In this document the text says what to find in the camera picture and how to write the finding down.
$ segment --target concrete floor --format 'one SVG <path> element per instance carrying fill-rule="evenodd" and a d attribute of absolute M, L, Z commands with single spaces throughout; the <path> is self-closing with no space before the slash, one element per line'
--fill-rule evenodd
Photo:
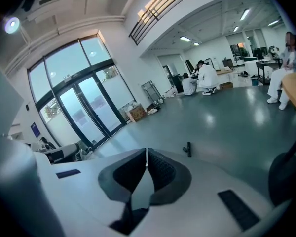
<path fill-rule="evenodd" d="M 269 198 L 268 170 L 273 159 L 296 139 L 296 110 L 267 104 L 268 88 L 241 87 L 166 99 L 156 114 L 131 123 L 96 151 L 100 157 L 152 147 L 220 166 Z"/>

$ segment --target railing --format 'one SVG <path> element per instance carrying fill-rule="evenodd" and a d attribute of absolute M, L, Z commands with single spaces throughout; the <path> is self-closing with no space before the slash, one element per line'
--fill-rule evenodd
<path fill-rule="evenodd" d="M 138 45 L 150 29 L 174 6 L 183 0 L 154 0 L 148 9 L 141 15 L 135 27 L 130 33 L 136 45 Z"/>

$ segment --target sneaker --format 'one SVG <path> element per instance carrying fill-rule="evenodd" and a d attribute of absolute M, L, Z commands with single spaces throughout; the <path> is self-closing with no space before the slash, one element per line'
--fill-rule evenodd
<path fill-rule="evenodd" d="M 211 91 L 207 91 L 207 92 L 203 91 L 202 94 L 203 94 L 204 96 L 210 96 L 210 95 L 212 95 L 212 92 L 211 92 Z"/>
<path fill-rule="evenodd" d="M 286 108 L 286 106 L 287 106 L 287 103 L 281 103 L 278 108 L 282 111 Z"/>
<path fill-rule="evenodd" d="M 269 104 L 274 104 L 274 103 L 277 103 L 277 99 L 274 98 L 274 97 L 271 97 L 271 98 L 269 98 L 269 99 L 267 100 L 267 102 L 268 102 Z"/>
<path fill-rule="evenodd" d="M 217 88 L 215 87 L 212 89 L 212 94 L 215 94 L 216 92 L 217 92 Z"/>

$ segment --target ceiling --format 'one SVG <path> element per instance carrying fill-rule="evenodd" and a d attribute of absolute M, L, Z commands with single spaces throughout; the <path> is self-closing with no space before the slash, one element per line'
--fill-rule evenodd
<path fill-rule="evenodd" d="M 71 23 L 101 16 L 120 16 L 128 0 L 35 0 L 30 11 L 18 8 L 13 16 L 21 27 L 7 34 L 0 26 L 0 68 L 5 69 L 15 55 L 43 35 Z"/>
<path fill-rule="evenodd" d="M 243 21 L 240 21 L 245 9 L 250 9 L 250 12 Z M 201 44 L 220 36 L 266 27 L 277 19 L 280 19 L 280 14 L 271 0 L 220 0 L 184 17 L 163 34 L 150 49 L 189 50 L 195 47 L 193 45 L 195 42 Z M 236 26 L 239 26 L 239 29 L 233 32 Z M 182 41 L 181 36 L 188 37 L 192 41 Z"/>

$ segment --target cardboard box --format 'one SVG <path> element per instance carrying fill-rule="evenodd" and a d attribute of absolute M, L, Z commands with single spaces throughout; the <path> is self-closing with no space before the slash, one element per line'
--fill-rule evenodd
<path fill-rule="evenodd" d="M 141 104 L 126 113 L 129 119 L 134 123 L 147 116 L 147 113 L 145 112 Z"/>
<path fill-rule="evenodd" d="M 233 84 L 232 82 L 226 82 L 226 83 L 222 83 L 219 85 L 220 89 L 228 89 L 228 88 L 233 88 Z"/>

